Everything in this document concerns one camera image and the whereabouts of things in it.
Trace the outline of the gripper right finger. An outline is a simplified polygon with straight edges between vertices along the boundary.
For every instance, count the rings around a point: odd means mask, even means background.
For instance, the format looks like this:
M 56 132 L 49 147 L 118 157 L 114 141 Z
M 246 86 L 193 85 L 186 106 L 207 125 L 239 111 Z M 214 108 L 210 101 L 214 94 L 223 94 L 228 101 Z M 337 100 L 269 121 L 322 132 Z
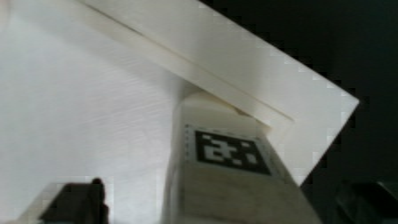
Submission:
M 335 224 L 398 224 L 398 182 L 345 182 L 337 192 Z

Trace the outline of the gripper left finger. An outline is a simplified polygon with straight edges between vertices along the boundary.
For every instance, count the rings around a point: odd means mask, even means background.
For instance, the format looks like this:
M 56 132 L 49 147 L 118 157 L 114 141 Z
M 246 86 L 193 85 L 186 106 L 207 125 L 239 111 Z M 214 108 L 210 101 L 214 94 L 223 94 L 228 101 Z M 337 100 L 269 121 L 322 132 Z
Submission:
M 40 216 L 42 224 L 109 224 L 106 184 L 68 183 Z

